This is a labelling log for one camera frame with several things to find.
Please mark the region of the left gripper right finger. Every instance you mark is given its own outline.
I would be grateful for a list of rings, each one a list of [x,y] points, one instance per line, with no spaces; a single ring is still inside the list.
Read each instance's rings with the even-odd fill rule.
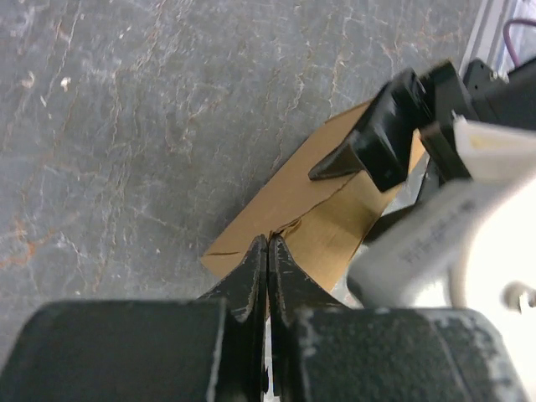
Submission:
[[[352,309],[285,241],[268,245],[273,391],[283,401],[525,401],[499,331],[452,308]]]

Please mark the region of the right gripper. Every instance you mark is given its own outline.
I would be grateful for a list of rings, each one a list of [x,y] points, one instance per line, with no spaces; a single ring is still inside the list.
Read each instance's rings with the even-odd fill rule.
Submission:
[[[408,176],[413,133],[444,180],[470,178],[456,150],[455,119],[478,118],[472,95],[450,61],[420,77],[406,69],[386,82],[343,141],[308,173],[312,181],[365,171],[380,192]]]

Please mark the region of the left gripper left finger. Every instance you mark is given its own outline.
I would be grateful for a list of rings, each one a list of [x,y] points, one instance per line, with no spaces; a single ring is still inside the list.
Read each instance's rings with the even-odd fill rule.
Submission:
[[[268,244],[195,300],[41,306],[1,372],[4,401],[261,401]]]

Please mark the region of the small cardboard box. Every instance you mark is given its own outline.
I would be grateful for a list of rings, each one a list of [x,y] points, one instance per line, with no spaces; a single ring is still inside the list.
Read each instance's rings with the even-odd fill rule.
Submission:
[[[355,106],[313,132],[214,241],[202,264],[224,277],[254,237],[280,234],[295,262],[318,285],[332,290],[379,216],[412,204],[418,191],[416,184],[404,183],[381,193],[365,172],[316,182],[308,178],[366,107]]]

